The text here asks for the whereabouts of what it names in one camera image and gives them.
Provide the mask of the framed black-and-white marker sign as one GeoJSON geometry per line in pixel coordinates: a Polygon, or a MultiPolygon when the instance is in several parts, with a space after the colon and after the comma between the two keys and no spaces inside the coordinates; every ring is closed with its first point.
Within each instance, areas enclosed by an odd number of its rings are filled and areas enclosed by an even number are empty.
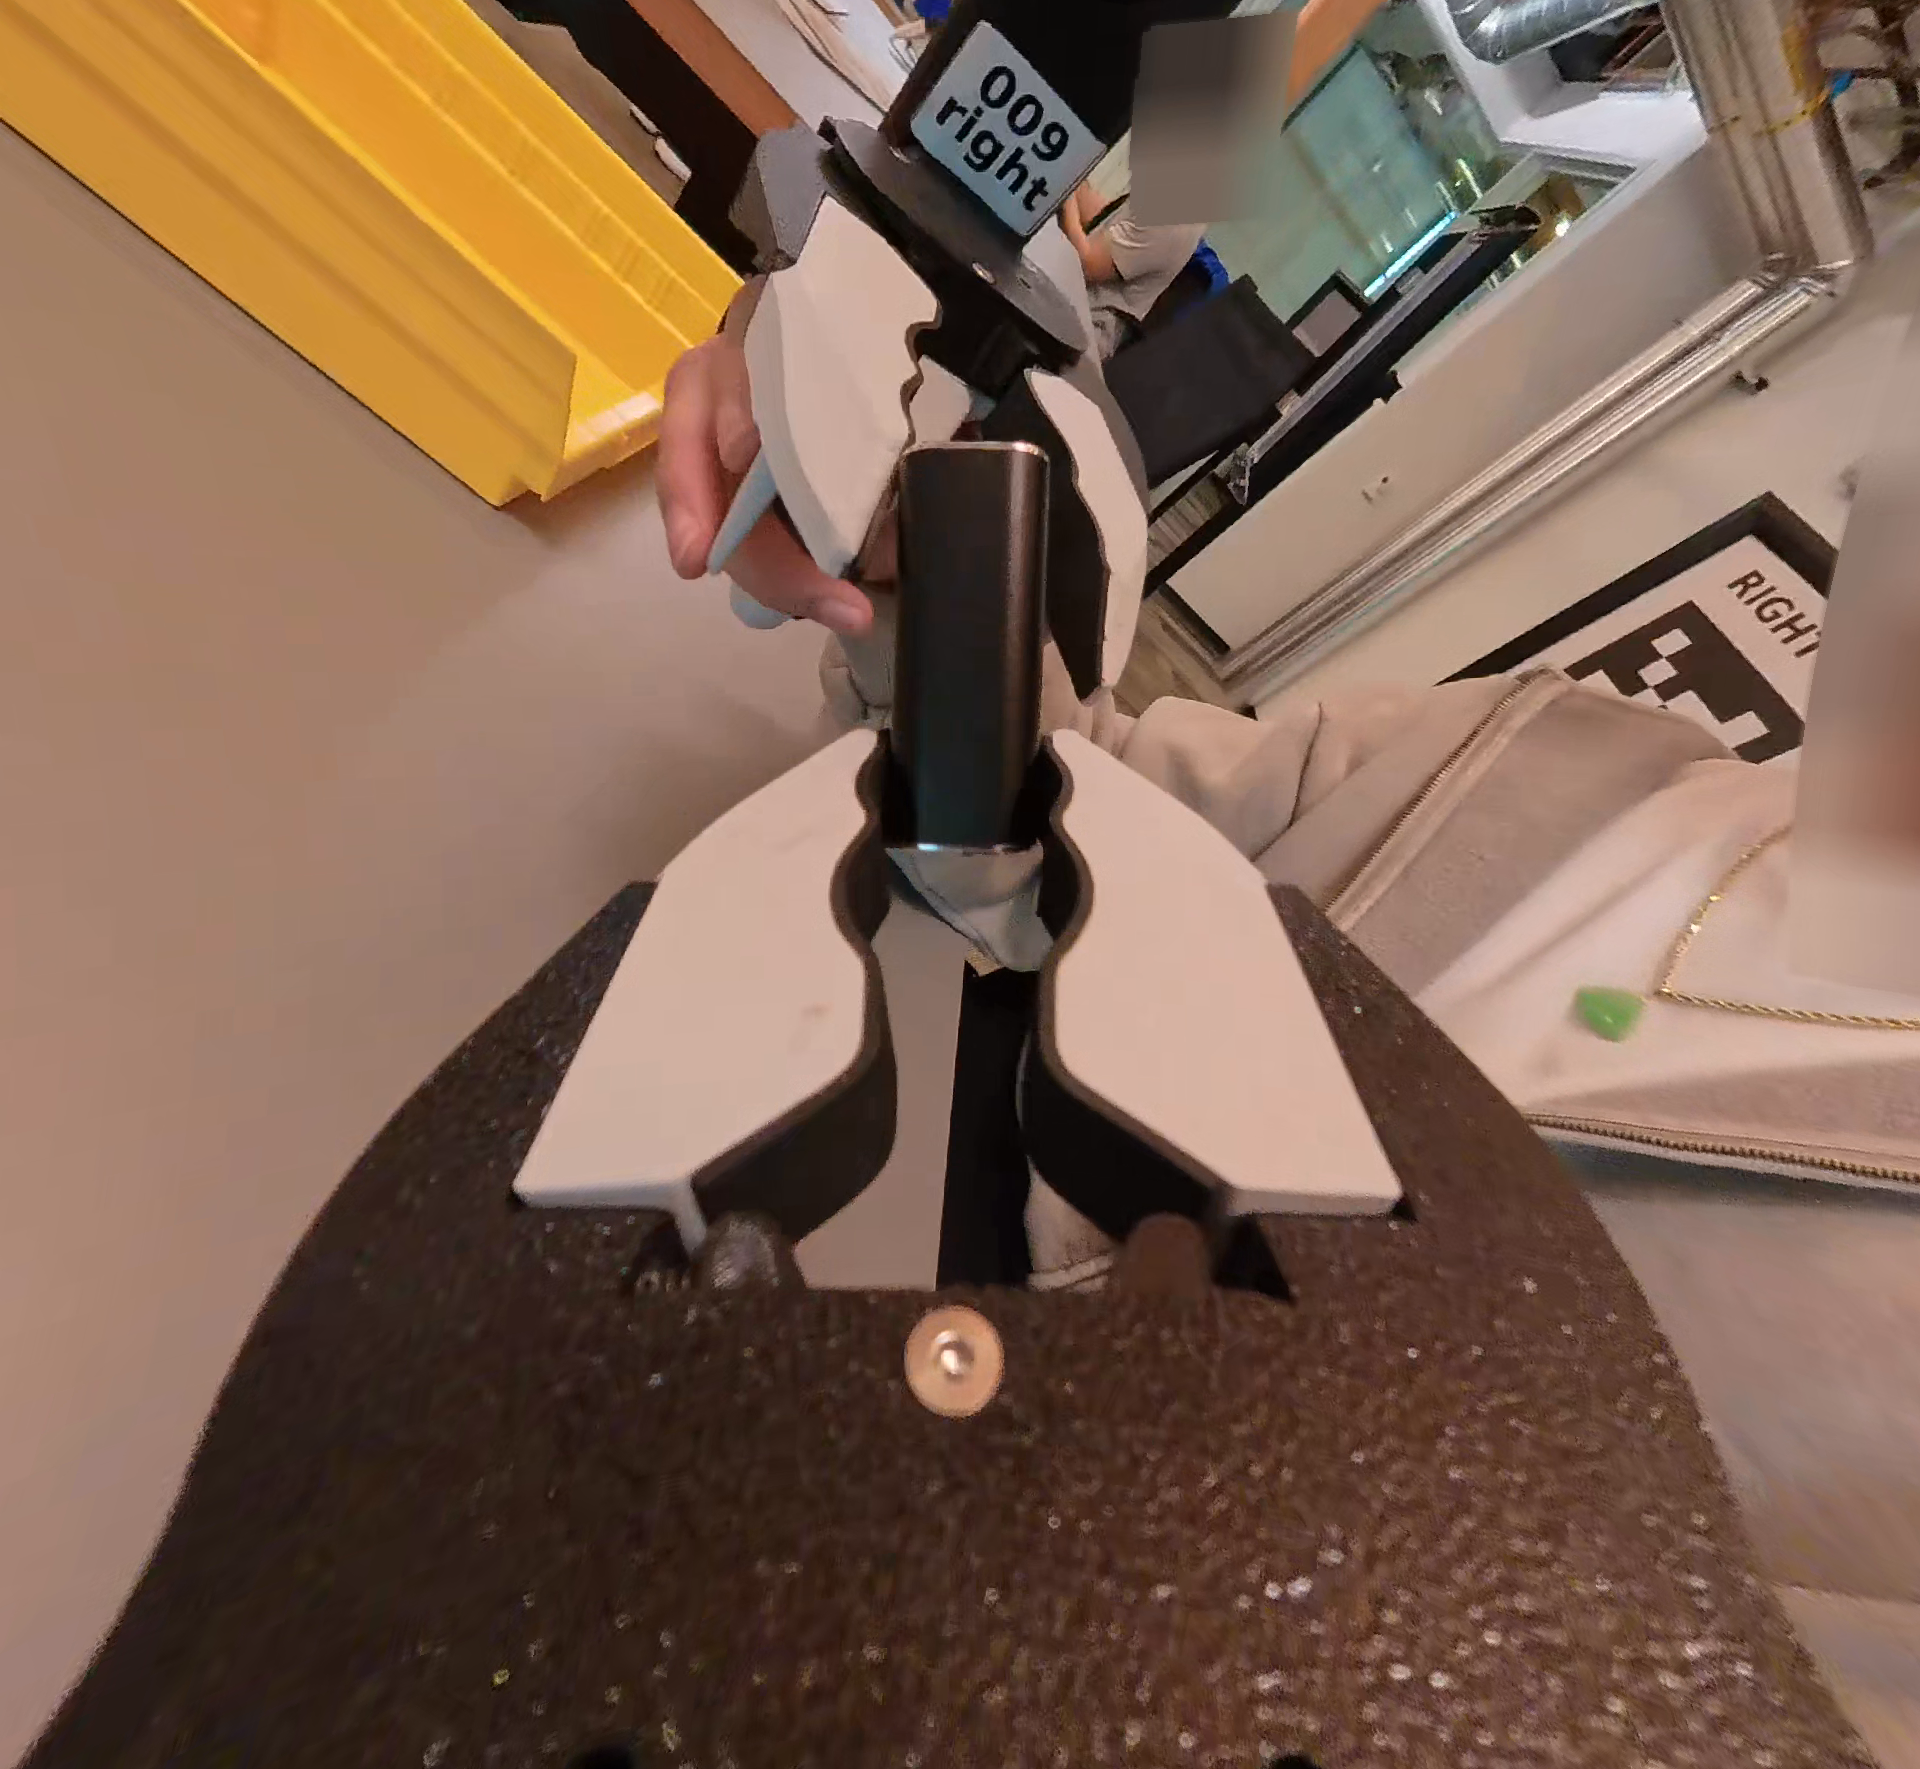
{"type": "Polygon", "coordinates": [[[1690,720],[1752,766],[1782,764],[1808,733],[1835,567],[1835,542],[1763,494],[1453,682],[1562,672],[1598,695],[1690,720]]]}

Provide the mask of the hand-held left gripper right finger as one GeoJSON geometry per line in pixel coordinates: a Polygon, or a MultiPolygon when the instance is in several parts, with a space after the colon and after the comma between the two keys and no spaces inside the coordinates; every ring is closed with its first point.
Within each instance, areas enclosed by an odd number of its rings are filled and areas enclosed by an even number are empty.
{"type": "Polygon", "coordinates": [[[1386,1216],[1381,1135],[1259,870],[1084,736],[1054,781],[1027,1158],[1080,1216],[1386,1216]]]}

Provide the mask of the black office chair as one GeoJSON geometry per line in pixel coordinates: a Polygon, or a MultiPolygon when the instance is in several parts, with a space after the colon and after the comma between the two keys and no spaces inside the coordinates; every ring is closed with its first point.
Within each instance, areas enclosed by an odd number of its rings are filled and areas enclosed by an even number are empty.
{"type": "Polygon", "coordinates": [[[1106,387],[1153,491],[1257,436],[1312,367],[1315,354],[1264,303],[1255,278],[1238,277],[1117,351],[1106,361],[1106,387]]]}

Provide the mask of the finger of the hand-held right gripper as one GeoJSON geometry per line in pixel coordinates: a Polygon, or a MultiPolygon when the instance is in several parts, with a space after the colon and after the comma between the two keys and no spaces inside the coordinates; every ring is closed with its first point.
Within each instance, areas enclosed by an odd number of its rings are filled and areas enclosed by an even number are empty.
{"type": "Polygon", "coordinates": [[[1080,700],[1110,689],[1146,591],[1146,465],[1110,397],[1031,367],[1023,429],[1044,458],[1044,627],[1080,700]]]}
{"type": "Polygon", "coordinates": [[[899,461],[975,416],[948,367],[922,372],[937,293],[846,205],[823,201],[797,258],[773,274],[744,334],[761,440],[707,571],[727,575],[756,527],[782,515],[806,558],[846,578],[892,502],[899,461]]]}

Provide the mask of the person's right hand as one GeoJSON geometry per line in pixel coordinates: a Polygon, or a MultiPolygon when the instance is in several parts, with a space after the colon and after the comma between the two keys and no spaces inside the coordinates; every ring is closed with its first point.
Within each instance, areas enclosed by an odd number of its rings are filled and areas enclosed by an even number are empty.
{"type": "MultiPolygon", "coordinates": [[[[677,578],[708,575],[708,554],[757,452],[747,357],[731,337],[713,337],[674,361],[662,387],[655,486],[677,578]]],[[[875,629],[868,591],[826,578],[770,515],[737,542],[727,575],[757,607],[792,621],[835,634],[875,629]]]]}

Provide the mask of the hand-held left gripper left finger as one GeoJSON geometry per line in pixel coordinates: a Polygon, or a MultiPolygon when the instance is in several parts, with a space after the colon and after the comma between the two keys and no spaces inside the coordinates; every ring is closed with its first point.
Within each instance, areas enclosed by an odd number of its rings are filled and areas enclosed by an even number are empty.
{"type": "Polygon", "coordinates": [[[658,1210],[688,1252],[757,1216],[794,1246],[881,1176],[888,766],[881,733],[845,733],[667,865],[516,1171],[522,1207],[658,1210]]]}

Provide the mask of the yellow plastic bin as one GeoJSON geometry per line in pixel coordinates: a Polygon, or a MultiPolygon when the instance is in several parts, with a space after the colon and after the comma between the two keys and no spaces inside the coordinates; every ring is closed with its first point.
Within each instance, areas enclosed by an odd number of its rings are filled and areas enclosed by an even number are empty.
{"type": "Polygon", "coordinates": [[[469,0],[2,0],[2,120],[495,509],[648,452],[737,290],[469,0]]]}

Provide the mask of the black ethernet splitter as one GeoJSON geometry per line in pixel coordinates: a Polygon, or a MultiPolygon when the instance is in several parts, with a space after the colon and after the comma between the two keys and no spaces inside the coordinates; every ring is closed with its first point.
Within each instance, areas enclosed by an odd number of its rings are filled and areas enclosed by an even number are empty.
{"type": "Polygon", "coordinates": [[[1005,851],[1041,741],[1047,462],[1027,443],[899,465],[891,772],[916,851],[1005,851]]]}

